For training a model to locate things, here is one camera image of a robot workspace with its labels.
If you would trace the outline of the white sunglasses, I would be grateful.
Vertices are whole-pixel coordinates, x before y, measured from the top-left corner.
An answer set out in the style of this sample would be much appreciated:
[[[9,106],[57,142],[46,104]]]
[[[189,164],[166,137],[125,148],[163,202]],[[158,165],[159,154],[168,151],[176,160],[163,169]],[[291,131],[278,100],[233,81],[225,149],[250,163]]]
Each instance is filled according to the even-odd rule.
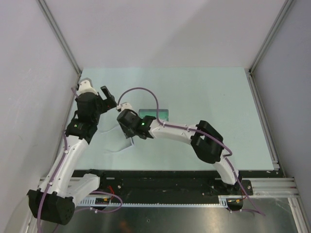
[[[100,132],[100,136],[104,141],[104,152],[106,153],[120,153],[135,145],[132,138],[125,137],[120,125],[108,131]]]

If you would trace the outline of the dark green glasses case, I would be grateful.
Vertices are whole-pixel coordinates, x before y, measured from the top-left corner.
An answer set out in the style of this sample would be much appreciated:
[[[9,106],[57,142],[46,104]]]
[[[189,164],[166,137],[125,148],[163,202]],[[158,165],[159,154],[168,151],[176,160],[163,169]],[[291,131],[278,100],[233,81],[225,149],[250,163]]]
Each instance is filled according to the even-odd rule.
[[[169,121],[169,110],[168,109],[139,109],[138,114],[141,118],[145,116],[153,116],[158,118],[162,121]]]

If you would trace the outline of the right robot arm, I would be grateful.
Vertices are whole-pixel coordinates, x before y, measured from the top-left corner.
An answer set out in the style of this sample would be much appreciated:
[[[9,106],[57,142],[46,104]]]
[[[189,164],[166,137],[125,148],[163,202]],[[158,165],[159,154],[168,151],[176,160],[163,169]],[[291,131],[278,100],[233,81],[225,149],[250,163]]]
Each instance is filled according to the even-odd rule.
[[[187,126],[162,121],[155,116],[141,118],[132,109],[118,111],[117,122],[127,138],[171,139],[188,144],[201,161],[213,165],[228,194],[235,195],[241,190],[242,178],[229,160],[233,152],[208,122],[201,120],[196,125]]]

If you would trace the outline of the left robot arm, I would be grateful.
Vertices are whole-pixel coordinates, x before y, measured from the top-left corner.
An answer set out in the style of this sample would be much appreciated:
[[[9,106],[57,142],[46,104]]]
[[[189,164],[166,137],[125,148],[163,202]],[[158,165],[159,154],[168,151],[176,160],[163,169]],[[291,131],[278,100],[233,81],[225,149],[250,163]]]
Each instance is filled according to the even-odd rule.
[[[69,182],[76,164],[98,129],[100,116],[116,108],[117,103],[106,86],[101,87],[103,99],[92,85],[81,83],[75,99],[77,110],[64,132],[64,147],[58,154],[45,180],[37,190],[29,190],[29,208],[39,224],[41,220],[66,225],[77,204],[94,191],[102,194],[107,181],[88,173],[75,185]]]

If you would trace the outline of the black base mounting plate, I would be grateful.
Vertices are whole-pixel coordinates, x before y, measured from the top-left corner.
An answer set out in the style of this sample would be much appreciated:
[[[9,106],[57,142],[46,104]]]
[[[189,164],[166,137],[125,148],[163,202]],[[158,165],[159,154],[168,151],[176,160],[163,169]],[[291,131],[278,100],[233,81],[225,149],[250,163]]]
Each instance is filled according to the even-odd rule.
[[[111,189],[115,194],[124,194],[133,189],[152,191],[193,191],[200,190],[208,195],[240,195],[252,193],[251,178],[281,178],[278,171],[240,171],[239,182],[233,185],[221,181],[216,171],[112,171],[112,170],[75,170],[73,177],[81,178],[85,174],[96,174],[100,177],[99,190]]]

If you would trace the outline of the left aluminium corner post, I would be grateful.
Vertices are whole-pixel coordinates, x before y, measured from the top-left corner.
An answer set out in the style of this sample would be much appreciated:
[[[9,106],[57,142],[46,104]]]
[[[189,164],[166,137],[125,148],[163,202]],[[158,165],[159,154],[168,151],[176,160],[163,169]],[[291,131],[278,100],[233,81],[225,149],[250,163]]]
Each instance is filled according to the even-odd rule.
[[[45,0],[36,0],[36,3],[39,6],[39,9],[41,10],[43,16],[45,17],[47,23],[49,24],[53,34],[55,35],[58,43],[60,44],[64,54],[68,58],[72,68],[74,69],[75,73],[78,75],[78,77],[81,76],[82,70],[80,66],[78,65],[74,54],[72,50],[69,47],[69,44],[67,43],[57,21],[55,20],[55,17],[53,13],[51,12],[48,4],[46,3]]]

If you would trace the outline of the aluminium corner post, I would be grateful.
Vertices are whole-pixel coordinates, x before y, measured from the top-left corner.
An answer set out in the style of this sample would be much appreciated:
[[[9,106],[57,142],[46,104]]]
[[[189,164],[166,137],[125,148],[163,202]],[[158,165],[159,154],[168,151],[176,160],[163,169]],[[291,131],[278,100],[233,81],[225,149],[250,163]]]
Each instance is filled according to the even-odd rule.
[[[250,74],[254,73],[258,65],[260,64],[261,60],[264,58],[265,54],[267,53],[270,45],[272,44],[274,38],[276,37],[278,31],[280,30],[282,24],[284,23],[287,15],[289,14],[290,10],[292,9],[293,5],[295,4],[295,0],[286,0],[282,5],[277,17],[275,18],[267,36],[265,37],[263,44],[261,45],[254,61],[252,62],[248,72]]]
[[[60,44],[64,54],[68,58],[72,68],[74,69],[75,73],[78,75],[78,77],[81,76],[82,70],[80,66],[78,65],[74,54],[72,50],[69,47],[69,44],[67,43],[57,21],[55,20],[55,17],[53,13],[51,12],[48,4],[46,3],[45,0],[36,0],[36,3],[39,6],[39,9],[41,10],[43,16],[45,17],[47,23],[49,24],[53,34],[55,35],[58,43]]]

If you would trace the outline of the right side aluminium rail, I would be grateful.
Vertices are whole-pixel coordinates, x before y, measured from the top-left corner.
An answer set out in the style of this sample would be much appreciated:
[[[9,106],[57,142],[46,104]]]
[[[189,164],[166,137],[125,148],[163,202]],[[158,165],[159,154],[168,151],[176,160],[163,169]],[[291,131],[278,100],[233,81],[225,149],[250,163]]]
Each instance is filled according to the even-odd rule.
[[[271,160],[272,160],[272,163],[274,166],[274,170],[280,170],[281,166],[280,166],[278,156],[277,156],[277,151],[276,151],[276,148],[275,148],[272,136],[271,136],[268,120],[267,120],[267,117],[265,114],[265,110],[264,110],[261,98],[259,96],[259,91],[257,89],[257,86],[255,84],[255,80],[254,80],[252,74],[248,71],[246,73],[246,76],[247,76],[247,80],[248,80],[248,83],[250,86],[250,90],[252,92],[254,103],[255,103],[255,106],[256,106],[256,109],[258,112],[259,120],[260,120],[261,127],[263,130],[263,134],[264,134],[267,146],[268,146],[268,150],[269,150],[270,157],[271,157]]]

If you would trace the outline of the aluminium rail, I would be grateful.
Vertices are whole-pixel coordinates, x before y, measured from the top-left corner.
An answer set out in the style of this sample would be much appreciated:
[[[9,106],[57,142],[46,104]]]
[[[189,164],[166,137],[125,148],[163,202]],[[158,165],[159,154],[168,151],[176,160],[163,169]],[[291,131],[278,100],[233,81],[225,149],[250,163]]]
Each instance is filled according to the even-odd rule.
[[[274,166],[274,170],[280,170],[281,166],[280,166],[278,156],[277,156],[277,151],[276,151],[276,148],[275,148],[272,136],[271,136],[268,120],[267,120],[267,117],[265,114],[265,110],[264,110],[261,98],[259,96],[259,91],[257,89],[257,86],[255,84],[255,80],[254,80],[252,74],[248,71],[246,73],[246,76],[247,76],[247,80],[248,80],[248,83],[250,86],[250,90],[252,92],[254,103],[255,103],[255,106],[256,106],[256,109],[258,112],[259,120],[260,120],[261,127],[263,130],[263,134],[264,134],[267,146],[268,146],[268,150],[269,150],[270,157],[271,157],[271,160],[272,160],[272,163]]]
[[[294,180],[287,178],[251,178],[249,180],[252,185],[252,193],[247,194],[246,190],[241,185],[243,193],[239,196],[277,196],[277,195],[296,195],[298,193]],[[81,178],[55,178],[52,181],[46,178],[39,186],[41,190],[47,190],[49,194],[56,193],[61,197],[73,197],[75,195],[87,196],[87,192],[100,191],[100,177],[95,174],[85,174]],[[238,196],[238,195],[215,195],[211,196],[203,193],[200,190],[193,191],[152,191],[143,189],[133,189],[127,191],[123,196],[181,196],[182,199],[192,199],[195,195],[215,197],[215,196]]]

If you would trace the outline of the aluminium front rail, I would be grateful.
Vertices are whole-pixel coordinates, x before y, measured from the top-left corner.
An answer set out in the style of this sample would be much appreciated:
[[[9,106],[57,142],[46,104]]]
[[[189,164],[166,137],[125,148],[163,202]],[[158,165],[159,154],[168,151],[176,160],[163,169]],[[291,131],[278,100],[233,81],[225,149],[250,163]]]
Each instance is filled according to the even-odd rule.
[[[277,195],[296,195],[298,193],[294,180],[287,178],[251,178],[249,180],[252,185],[252,193],[247,194],[246,190],[241,185],[243,193],[239,196],[277,196]],[[95,174],[85,174],[81,178],[55,178],[52,181],[46,178],[39,186],[41,190],[47,190],[49,194],[56,193],[61,197],[73,197],[75,195],[87,196],[87,192],[100,191],[100,177]],[[195,195],[215,197],[215,196],[238,196],[238,195],[215,195],[211,196],[203,193],[200,190],[193,191],[152,191],[143,189],[133,189],[127,191],[123,196],[181,196],[182,199],[192,199]]]

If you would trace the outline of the right aluminium corner post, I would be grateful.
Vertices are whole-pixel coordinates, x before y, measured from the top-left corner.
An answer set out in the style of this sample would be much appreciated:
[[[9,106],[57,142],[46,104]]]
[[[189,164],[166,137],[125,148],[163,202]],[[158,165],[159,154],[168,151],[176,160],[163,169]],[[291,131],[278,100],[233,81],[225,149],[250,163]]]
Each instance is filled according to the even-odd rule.
[[[293,5],[295,4],[295,0],[286,0],[282,5],[277,17],[275,18],[267,36],[265,37],[263,44],[261,45],[254,61],[252,62],[248,72],[250,74],[254,73],[258,65],[260,64],[261,60],[264,58],[265,54],[267,53],[270,45],[272,44],[274,38],[276,37],[278,31],[280,30],[282,24],[284,23],[287,15],[289,14],[290,10],[292,9]]]

